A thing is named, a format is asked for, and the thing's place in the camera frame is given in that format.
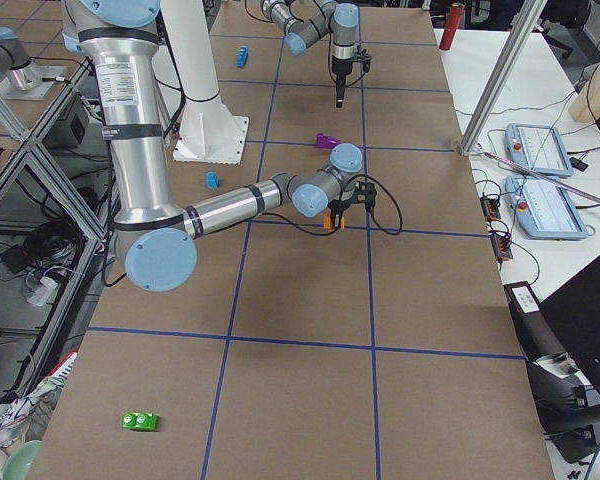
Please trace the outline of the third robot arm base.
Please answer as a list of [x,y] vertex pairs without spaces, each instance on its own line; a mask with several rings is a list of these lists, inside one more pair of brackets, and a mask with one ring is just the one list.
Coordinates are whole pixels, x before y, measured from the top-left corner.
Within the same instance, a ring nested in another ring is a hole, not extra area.
[[16,33],[0,27],[0,95],[4,99],[41,101],[65,71],[64,66],[38,65]]

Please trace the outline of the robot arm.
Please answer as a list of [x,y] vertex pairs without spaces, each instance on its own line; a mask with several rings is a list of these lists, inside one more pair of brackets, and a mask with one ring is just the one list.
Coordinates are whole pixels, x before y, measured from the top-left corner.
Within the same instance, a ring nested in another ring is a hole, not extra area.
[[330,76],[336,89],[335,106],[342,108],[346,90],[361,80],[371,68],[372,56],[359,43],[360,8],[353,3],[316,1],[316,14],[301,19],[292,12],[292,1],[261,1],[265,18],[283,33],[293,55],[307,51],[329,37]]
[[310,177],[282,173],[186,207],[172,198],[165,132],[153,60],[162,37],[171,44],[184,109],[175,157],[237,164],[249,121],[223,103],[204,7],[199,1],[67,1],[63,35],[69,49],[95,67],[121,208],[113,221],[117,259],[128,278],[152,292],[188,280],[199,237],[257,217],[285,203],[304,216],[352,196],[363,166],[361,150],[335,146]]

